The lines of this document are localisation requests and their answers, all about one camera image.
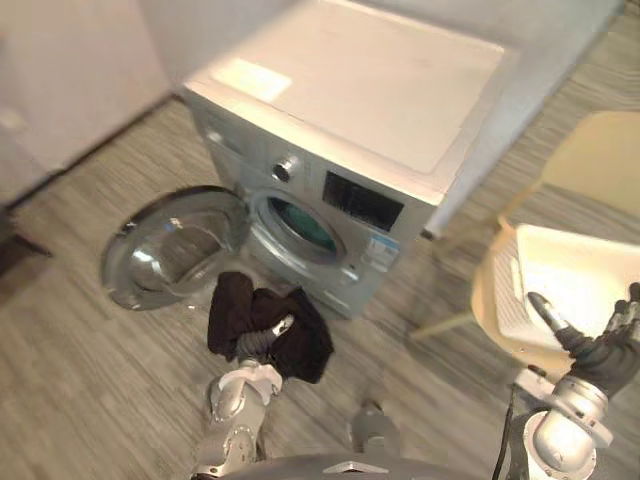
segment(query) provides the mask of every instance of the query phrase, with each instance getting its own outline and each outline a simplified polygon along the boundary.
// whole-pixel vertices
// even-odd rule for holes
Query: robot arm
[[[632,284],[630,294],[629,302],[616,303],[605,333],[595,340],[566,322],[544,297],[528,294],[575,362],[556,385],[535,369],[516,378],[515,384],[544,409],[520,419],[512,433],[508,478],[583,480],[593,473],[596,448],[613,440],[600,423],[608,400],[640,370],[640,284]]]
[[[280,374],[260,360],[292,324],[289,315],[273,329],[247,333],[238,339],[239,368],[209,385],[211,425],[198,446],[198,466],[192,480],[218,478],[256,461],[267,405],[282,389]]]

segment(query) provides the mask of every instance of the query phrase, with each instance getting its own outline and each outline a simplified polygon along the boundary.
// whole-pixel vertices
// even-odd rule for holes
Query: laminate floor
[[[640,17],[619,18],[452,227],[497,208],[533,178],[578,120],[640,109]],[[206,296],[129,312],[101,291],[99,258],[121,222],[176,188],[215,184],[186,108],[169,101],[17,212],[55,257],[0,278],[0,471],[4,478],[185,478],[203,432],[203,392],[228,365],[206,348]],[[529,223],[637,242],[637,219],[554,191],[527,202]],[[416,242],[360,318],[330,319],[336,354],[318,385],[290,382],[265,422],[272,456],[347,448],[361,399],[384,399],[406,454],[489,478],[517,365],[474,325],[422,343],[406,332],[467,308],[488,238],[442,263]],[[637,479],[640,378],[610,404],[616,438],[600,478]]]

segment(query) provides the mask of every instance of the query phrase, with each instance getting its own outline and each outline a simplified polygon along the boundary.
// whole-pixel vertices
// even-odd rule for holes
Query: washing machine top
[[[198,72],[187,88],[255,122],[261,108],[262,116],[278,111],[288,117],[287,140],[304,140],[292,131],[297,120],[352,147],[331,160],[437,204],[488,112],[487,96],[497,93],[492,79],[504,54],[354,2],[314,0]],[[272,119],[262,122],[275,128]],[[320,143],[325,150],[330,140]]]

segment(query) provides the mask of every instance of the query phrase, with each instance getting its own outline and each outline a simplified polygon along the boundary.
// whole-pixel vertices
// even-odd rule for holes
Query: black cable
[[[493,476],[491,480],[498,480],[500,477],[500,471],[502,470],[502,464],[504,463],[504,457],[507,453],[507,444],[509,443],[509,434],[511,433],[511,419],[513,418],[513,406],[516,401],[516,385],[511,384],[511,397],[509,398],[509,407],[507,408],[507,414],[504,417],[504,426],[502,427],[502,440],[500,441],[500,452],[498,453],[498,460],[496,460],[496,466],[493,470]]]

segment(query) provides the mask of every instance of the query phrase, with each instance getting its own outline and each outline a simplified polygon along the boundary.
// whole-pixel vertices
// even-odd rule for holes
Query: black cloth
[[[289,314],[293,325],[271,345],[269,361],[284,378],[317,383],[333,343],[324,319],[301,288],[280,297],[266,288],[254,290],[243,273],[221,273],[209,312],[209,350],[231,361],[242,334],[272,328]]]

